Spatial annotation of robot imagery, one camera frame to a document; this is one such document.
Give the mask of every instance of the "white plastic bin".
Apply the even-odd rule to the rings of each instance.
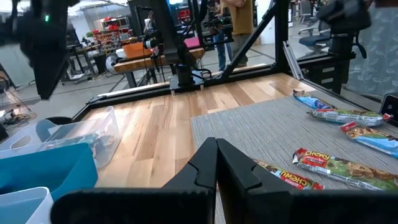
[[[46,187],[0,195],[1,224],[51,224],[53,200]]]
[[[93,151],[97,168],[104,167],[112,159],[121,137],[112,106],[97,115],[99,119],[66,125],[41,120],[3,142],[0,159],[86,142]]]

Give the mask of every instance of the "black trash can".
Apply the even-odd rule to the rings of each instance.
[[[98,74],[102,74],[102,73],[106,72],[106,65],[105,65],[106,54],[105,53],[99,53],[99,54],[95,55],[94,61],[98,68]]]

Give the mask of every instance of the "granola bar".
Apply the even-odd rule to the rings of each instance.
[[[308,111],[308,114],[314,118],[330,121],[334,123],[345,124],[355,121],[361,126],[373,127],[389,121],[392,116],[385,114],[380,115],[372,111],[356,111],[343,109],[320,109]]]
[[[305,103],[306,105],[311,106],[313,109],[332,109],[336,108],[335,106],[320,100],[312,95],[309,95],[304,90],[303,91],[296,91],[293,90],[294,98],[298,99],[299,101]]]
[[[319,183],[302,177],[297,174],[293,174],[289,171],[282,170],[281,168],[271,166],[269,164],[266,164],[265,162],[262,162],[257,159],[253,159],[254,162],[257,162],[260,166],[262,166],[264,169],[268,170],[271,174],[274,174],[281,180],[285,181],[286,183],[293,185],[295,188],[300,189],[300,190],[323,190],[325,187],[320,185]]]
[[[355,122],[340,126],[340,130],[358,143],[398,158],[398,138],[395,136],[372,128],[359,126]]]
[[[301,148],[293,164],[362,189],[398,190],[398,175],[320,152]]]

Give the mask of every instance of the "office chair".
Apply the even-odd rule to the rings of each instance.
[[[302,1],[300,2],[300,20],[301,24],[304,22],[311,22],[312,17],[312,5],[310,1]]]
[[[298,41],[300,44],[308,47],[310,50],[313,51],[309,54],[306,54],[306,56],[320,54],[323,49],[329,47],[330,26],[322,21],[319,21],[318,30],[319,30],[319,35],[302,37]]]

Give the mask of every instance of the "red item on shelf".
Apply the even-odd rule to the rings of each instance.
[[[180,19],[189,18],[190,11],[189,10],[181,10],[180,11]]]
[[[109,30],[118,30],[119,26],[118,25],[109,25],[108,28],[109,28]]]

